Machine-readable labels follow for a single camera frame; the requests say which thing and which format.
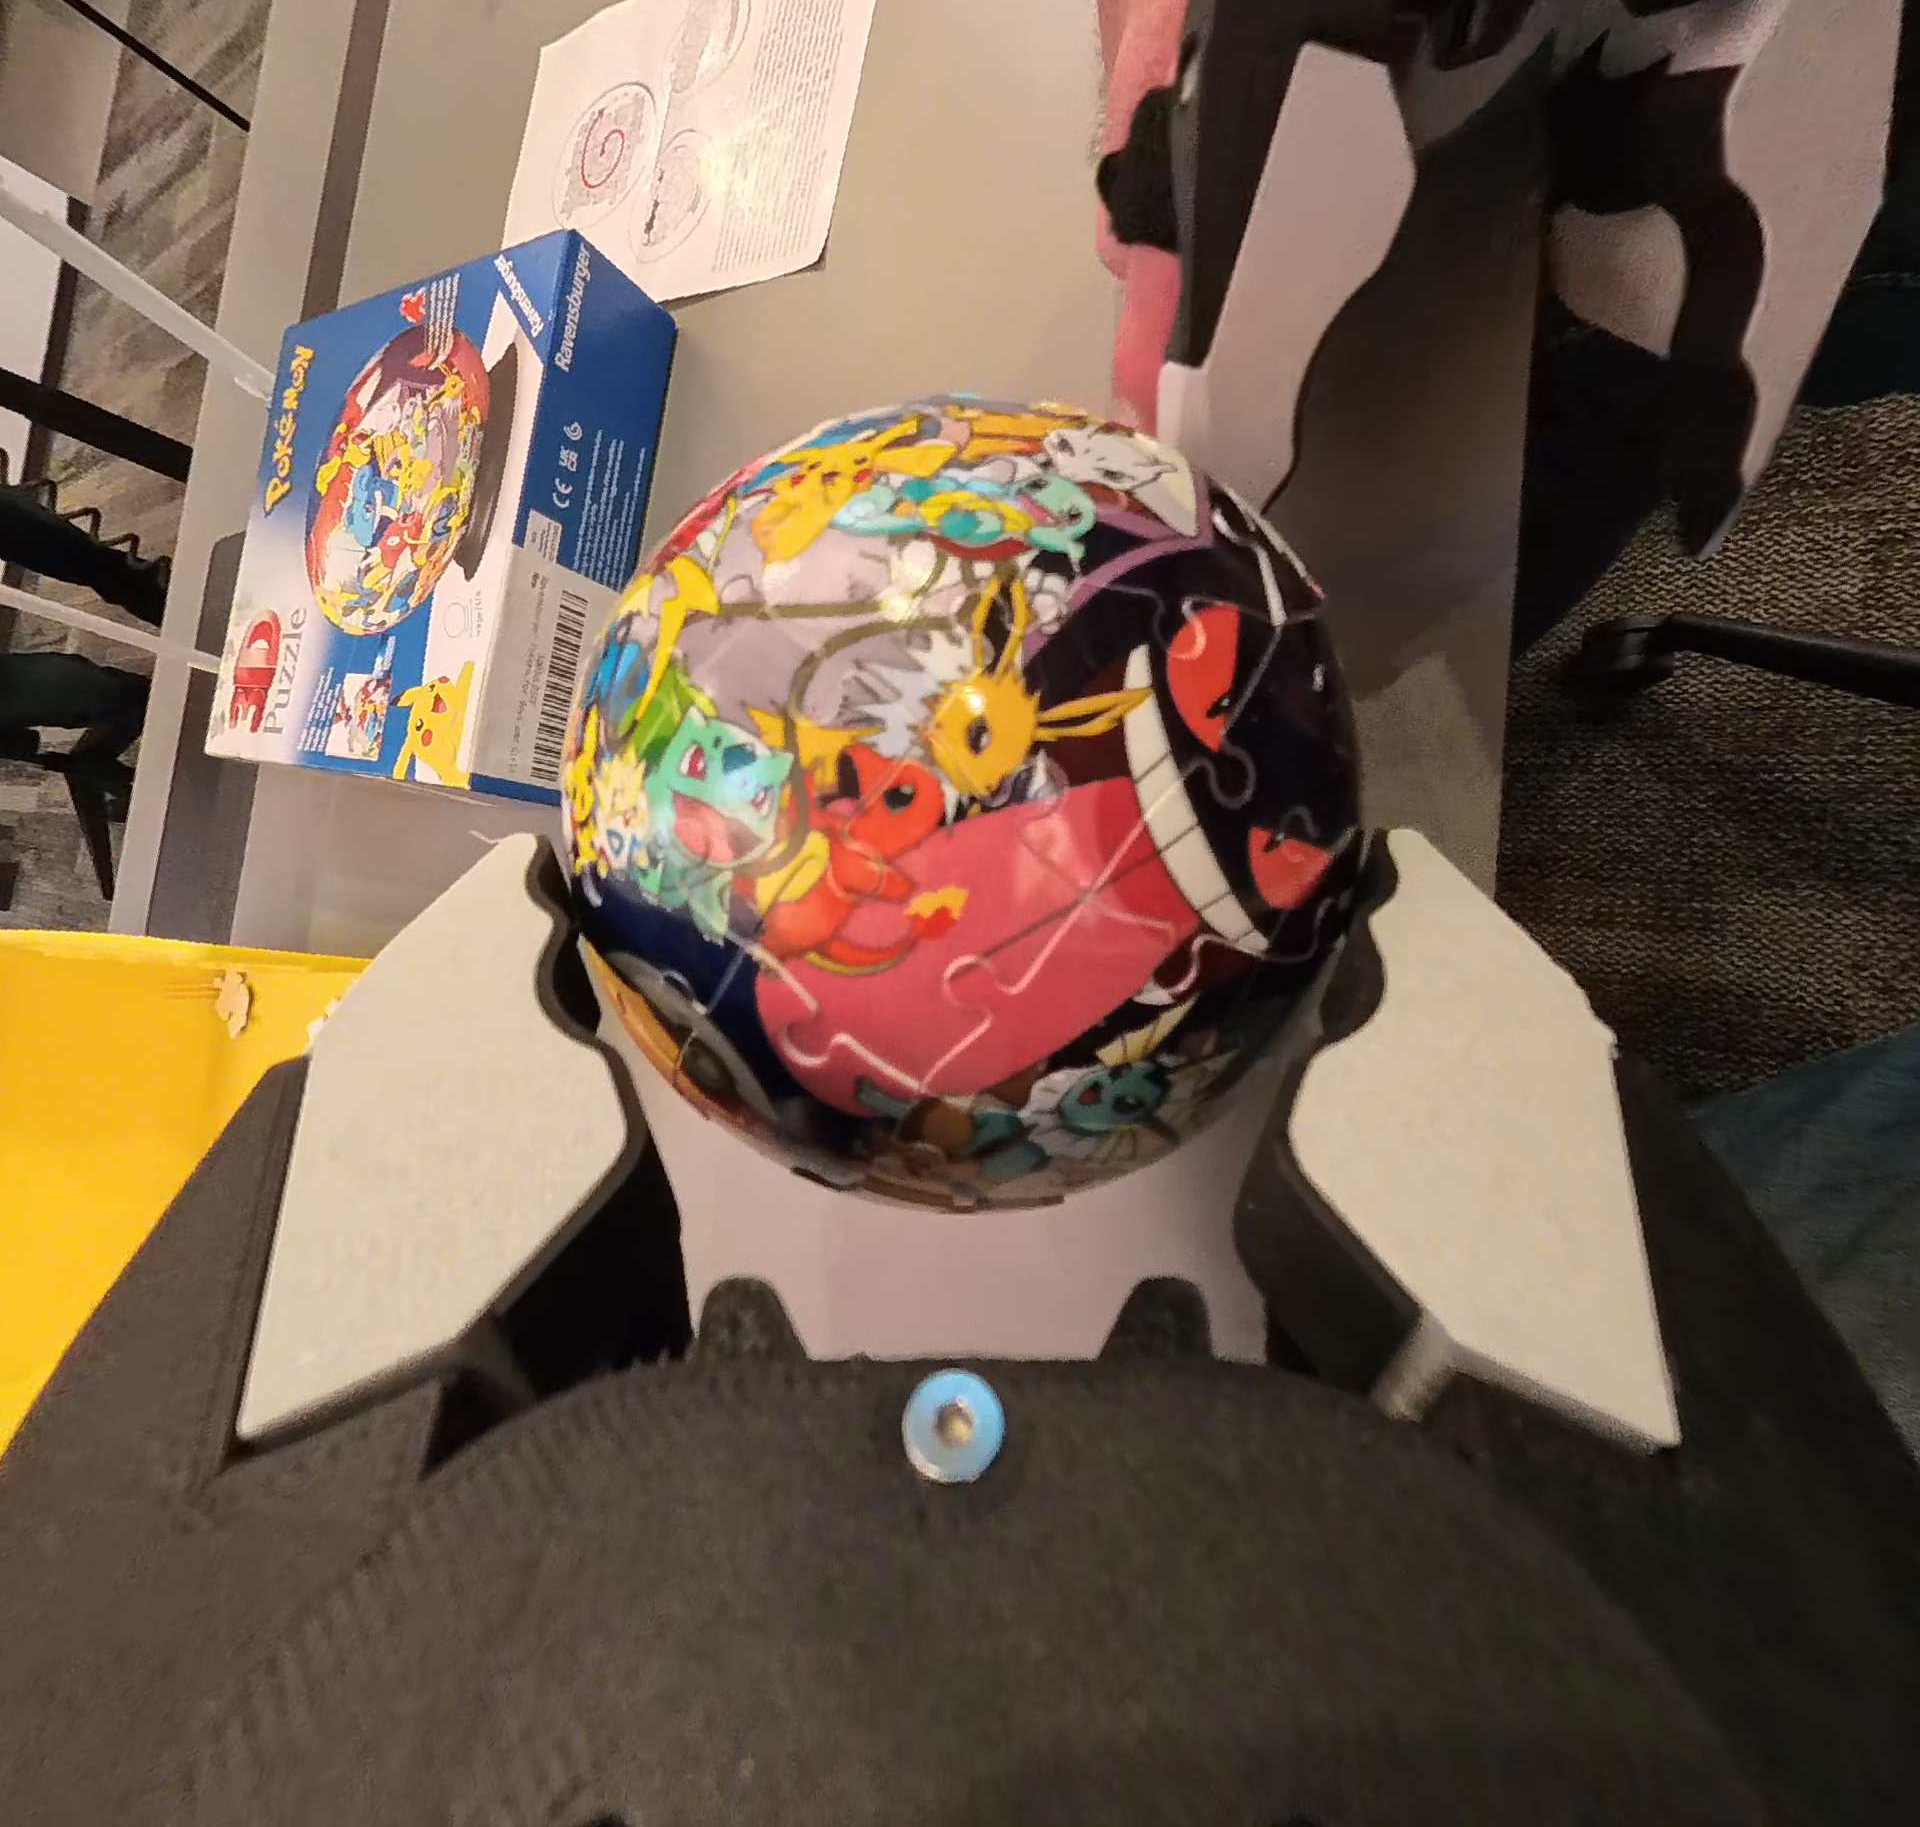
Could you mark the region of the colourful puzzle ball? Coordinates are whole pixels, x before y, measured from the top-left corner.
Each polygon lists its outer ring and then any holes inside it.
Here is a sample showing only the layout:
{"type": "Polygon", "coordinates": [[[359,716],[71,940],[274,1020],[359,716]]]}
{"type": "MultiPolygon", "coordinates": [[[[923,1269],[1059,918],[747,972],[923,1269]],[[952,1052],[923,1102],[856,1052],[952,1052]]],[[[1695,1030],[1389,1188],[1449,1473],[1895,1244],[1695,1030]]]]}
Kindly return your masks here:
{"type": "Polygon", "coordinates": [[[1284,536],[1059,402],[901,400],[736,470],[563,750],[581,934],[694,1108],[830,1190],[1057,1206],[1304,1024],[1366,840],[1284,536]]]}

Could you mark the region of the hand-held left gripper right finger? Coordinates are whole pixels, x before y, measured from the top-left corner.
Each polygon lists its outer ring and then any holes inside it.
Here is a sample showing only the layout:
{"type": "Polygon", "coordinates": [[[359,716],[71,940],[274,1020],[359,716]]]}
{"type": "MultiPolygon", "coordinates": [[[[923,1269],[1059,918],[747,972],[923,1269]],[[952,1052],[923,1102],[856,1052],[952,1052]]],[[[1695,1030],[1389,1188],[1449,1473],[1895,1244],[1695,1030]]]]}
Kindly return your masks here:
{"type": "Polygon", "coordinates": [[[1676,1447],[1612,1032],[1427,838],[1366,862],[1233,1212],[1269,1333],[1393,1419],[1476,1385],[1676,1447]]]}

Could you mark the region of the white instruction leaflet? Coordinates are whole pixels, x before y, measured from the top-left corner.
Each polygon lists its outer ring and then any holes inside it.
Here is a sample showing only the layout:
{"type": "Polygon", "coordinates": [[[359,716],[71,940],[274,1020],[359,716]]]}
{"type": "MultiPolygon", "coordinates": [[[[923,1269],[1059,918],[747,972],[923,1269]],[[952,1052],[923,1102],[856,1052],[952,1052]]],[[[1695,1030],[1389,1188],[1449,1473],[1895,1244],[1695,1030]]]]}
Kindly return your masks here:
{"type": "Polygon", "coordinates": [[[825,250],[878,0],[625,0],[540,52],[502,240],[571,232],[662,306],[825,250]]]}

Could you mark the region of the black swivel chair base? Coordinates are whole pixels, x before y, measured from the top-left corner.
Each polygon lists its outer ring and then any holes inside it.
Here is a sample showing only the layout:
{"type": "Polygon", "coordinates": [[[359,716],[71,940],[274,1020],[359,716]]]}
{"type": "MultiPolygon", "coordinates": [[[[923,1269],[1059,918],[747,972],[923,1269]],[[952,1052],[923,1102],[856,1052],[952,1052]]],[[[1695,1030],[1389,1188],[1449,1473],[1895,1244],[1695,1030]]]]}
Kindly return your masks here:
{"type": "Polygon", "coordinates": [[[1569,698],[1608,702],[1672,680],[1684,658],[1718,662],[1892,708],[1918,708],[1918,652],[1720,616],[1620,616],[1590,628],[1560,670],[1569,698]]]}

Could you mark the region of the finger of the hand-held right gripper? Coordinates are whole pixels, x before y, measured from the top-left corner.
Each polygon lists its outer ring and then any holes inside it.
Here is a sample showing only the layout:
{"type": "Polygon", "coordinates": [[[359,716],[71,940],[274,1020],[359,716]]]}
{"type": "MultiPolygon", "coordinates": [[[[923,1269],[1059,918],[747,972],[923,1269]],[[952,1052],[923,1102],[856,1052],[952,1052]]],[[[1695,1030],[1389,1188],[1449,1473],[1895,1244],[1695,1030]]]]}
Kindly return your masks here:
{"type": "Polygon", "coordinates": [[[1385,64],[1304,46],[1198,358],[1164,356],[1158,434],[1247,504],[1294,474],[1309,370],[1418,182],[1385,64]]]}
{"type": "Polygon", "coordinates": [[[1906,0],[1590,0],[1552,90],[1550,292],[1659,364],[1658,502],[1709,556],[1888,184],[1906,0]]]}

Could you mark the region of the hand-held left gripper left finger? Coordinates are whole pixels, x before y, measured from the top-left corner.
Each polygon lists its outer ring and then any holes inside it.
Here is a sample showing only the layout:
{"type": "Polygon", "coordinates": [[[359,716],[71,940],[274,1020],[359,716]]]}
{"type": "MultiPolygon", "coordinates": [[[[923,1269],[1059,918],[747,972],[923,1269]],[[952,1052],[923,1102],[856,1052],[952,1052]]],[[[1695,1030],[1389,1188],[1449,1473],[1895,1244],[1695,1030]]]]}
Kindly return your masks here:
{"type": "Polygon", "coordinates": [[[494,846],[318,1030],[240,1443],[433,1385],[495,1419],[689,1343],[678,1208],[558,862],[494,846]]]}

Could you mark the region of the white table brace rod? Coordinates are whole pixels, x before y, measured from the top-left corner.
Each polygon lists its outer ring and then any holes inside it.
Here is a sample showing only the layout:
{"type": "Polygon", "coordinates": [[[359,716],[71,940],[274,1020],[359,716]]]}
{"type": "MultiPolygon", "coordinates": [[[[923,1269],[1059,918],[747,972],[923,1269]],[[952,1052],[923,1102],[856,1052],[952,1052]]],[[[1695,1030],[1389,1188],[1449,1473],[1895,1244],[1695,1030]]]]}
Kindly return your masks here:
{"type": "Polygon", "coordinates": [[[146,322],[170,334],[187,352],[200,354],[213,374],[231,382],[241,394],[262,404],[274,398],[274,374],[263,364],[237,350],[147,280],[91,244],[83,232],[31,206],[8,186],[2,186],[2,218],[35,246],[57,256],[62,266],[87,278],[146,322]]]}
{"type": "Polygon", "coordinates": [[[59,626],[76,634],[87,634],[97,640],[112,640],[120,646],[127,646],[136,652],[142,652],[155,662],[170,660],[183,664],[192,670],[204,674],[215,674],[219,670],[219,658],[210,656],[204,650],[192,646],[187,640],[173,640],[152,630],[123,624],[113,618],[99,614],[89,614],[65,606],[46,594],[27,592],[2,584],[2,606],[13,614],[34,616],[37,620],[59,626]]]}

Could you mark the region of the yellow plastic bin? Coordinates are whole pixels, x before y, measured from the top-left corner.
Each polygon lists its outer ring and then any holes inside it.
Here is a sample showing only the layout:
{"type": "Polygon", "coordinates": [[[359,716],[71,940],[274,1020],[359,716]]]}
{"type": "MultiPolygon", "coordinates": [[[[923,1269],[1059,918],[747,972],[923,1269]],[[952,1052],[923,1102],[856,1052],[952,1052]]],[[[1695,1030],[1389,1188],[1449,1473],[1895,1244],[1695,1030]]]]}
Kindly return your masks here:
{"type": "Polygon", "coordinates": [[[228,1038],[212,978],[362,958],[116,932],[2,934],[2,1441],[290,1046],[228,1038]]]}

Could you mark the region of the pile of loose puzzle pieces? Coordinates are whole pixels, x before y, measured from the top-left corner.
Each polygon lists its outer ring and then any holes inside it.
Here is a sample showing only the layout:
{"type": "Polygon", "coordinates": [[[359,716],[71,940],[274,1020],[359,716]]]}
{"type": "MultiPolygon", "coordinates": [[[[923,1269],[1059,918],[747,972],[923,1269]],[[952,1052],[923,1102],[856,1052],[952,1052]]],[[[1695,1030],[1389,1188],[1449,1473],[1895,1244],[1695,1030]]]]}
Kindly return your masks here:
{"type": "Polygon", "coordinates": [[[260,1048],[310,1050],[342,996],[353,986],[357,966],[320,962],[225,966],[212,978],[212,1012],[229,1040],[260,1048]]]}

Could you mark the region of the black office chair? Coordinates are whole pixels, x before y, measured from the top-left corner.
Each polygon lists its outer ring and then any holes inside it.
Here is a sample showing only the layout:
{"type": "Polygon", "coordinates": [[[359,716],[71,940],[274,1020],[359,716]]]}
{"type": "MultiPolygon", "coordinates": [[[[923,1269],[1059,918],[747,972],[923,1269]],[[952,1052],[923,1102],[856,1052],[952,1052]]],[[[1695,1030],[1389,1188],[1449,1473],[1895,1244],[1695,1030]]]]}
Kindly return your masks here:
{"type": "Polygon", "coordinates": [[[77,654],[2,656],[2,760],[62,780],[104,900],[116,888],[110,828],[129,816],[127,750],[140,740],[149,680],[77,654]]]}

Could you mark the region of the blue puzzle box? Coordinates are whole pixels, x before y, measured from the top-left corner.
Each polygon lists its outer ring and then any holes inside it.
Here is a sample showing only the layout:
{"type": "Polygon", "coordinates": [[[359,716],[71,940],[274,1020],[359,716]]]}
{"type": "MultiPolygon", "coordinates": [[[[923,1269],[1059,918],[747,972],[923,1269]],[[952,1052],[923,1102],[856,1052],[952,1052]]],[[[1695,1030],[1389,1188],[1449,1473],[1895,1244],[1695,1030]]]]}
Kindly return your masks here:
{"type": "Polygon", "coordinates": [[[292,326],[206,758],[558,802],[673,350],[569,230],[292,326]]]}

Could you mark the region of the person's blue jeans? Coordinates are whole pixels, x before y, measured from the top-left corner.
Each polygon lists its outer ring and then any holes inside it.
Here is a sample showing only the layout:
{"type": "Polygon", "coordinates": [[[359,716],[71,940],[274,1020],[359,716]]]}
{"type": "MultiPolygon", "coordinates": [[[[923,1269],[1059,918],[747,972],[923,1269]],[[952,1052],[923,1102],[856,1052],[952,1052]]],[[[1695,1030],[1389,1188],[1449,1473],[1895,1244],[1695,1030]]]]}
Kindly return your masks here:
{"type": "Polygon", "coordinates": [[[1918,1449],[1918,1028],[1691,1114],[1918,1449]]]}

